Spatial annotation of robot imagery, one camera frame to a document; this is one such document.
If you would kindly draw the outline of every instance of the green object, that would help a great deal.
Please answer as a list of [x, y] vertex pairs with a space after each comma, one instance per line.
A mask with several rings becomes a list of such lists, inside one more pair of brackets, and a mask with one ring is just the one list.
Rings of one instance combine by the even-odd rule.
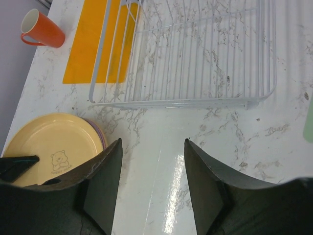
[[311, 99], [309, 111], [307, 115], [307, 122], [304, 126], [303, 137], [307, 142], [313, 143], [313, 102]]

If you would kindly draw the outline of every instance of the marble countertop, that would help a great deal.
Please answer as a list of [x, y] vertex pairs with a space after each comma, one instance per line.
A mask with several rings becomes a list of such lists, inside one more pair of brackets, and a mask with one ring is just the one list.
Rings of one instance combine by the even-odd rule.
[[313, 144], [303, 139], [313, 93], [310, 0], [280, 1], [276, 7], [277, 88], [249, 110], [122, 111], [91, 105], [89, 85], [62, 84], [83, 3], [53, 1], [49, 17], [67, 38], [61, 48], [37, 48], [7, 141], [33, 118], [52, 112], [96, 121], [109, 142], [122, 138], [124, 160], [112, 234], [196, 234], [184, 168], [185, 138], [258, 179], [281, 183], [313, 176]]

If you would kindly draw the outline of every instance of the dish rack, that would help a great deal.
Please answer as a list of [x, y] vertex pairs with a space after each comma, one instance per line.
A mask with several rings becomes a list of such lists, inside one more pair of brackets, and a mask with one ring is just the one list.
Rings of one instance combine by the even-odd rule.
[[112, 3], [107, 0], [90, 83], [92, 103], [119, 108], [247, 108], [273, 93], [275, 0], [120, 0], [118, 14], [122, 4], [128, 9], [137, 4], [137, 14], [129, 10], [127, 15], [135, 27], [126, 79], [108, 84], [107, 75], [106, 83], [96, 84]]

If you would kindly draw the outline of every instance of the plate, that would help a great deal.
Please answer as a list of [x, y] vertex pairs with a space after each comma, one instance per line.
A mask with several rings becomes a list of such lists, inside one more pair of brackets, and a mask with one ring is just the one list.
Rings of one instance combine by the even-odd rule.
[[40, 160], [13, 184], [38, 184], [66, 173], [103, 151], [94, 128], [80, 117], [54, 113], [25, 125], [8, 144], [3, 156], [37, 155]]
[[107, 138], [106, 136], [104, 135], [103, 131], [101, 130], [101, 128], [99, 127], [99, 125], [97, 123], [95, 123], [94, 121], [91, 121], [89, 119], [86, 119], [84, 118], [84, 120], [86, 122], [88, 122], [95, 130], [96, 132], [98, 133], [98, 136], [100, 137], [101, 139], [101, 142], [102, 142], [102, 145], [103, 145], [103, 149], [106, 149], [108, 145], [108, 141], [107, 141]]

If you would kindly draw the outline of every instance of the wall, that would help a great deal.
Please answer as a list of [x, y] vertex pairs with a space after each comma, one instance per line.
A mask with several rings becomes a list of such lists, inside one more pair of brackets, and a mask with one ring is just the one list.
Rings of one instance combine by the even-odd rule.
[[20, 40], [21, 22], [26, 13], [37, 8], [48, 10], [35, 0], [3, 0], [0, 6], [0, 152], [32, 63], [36, 47]]

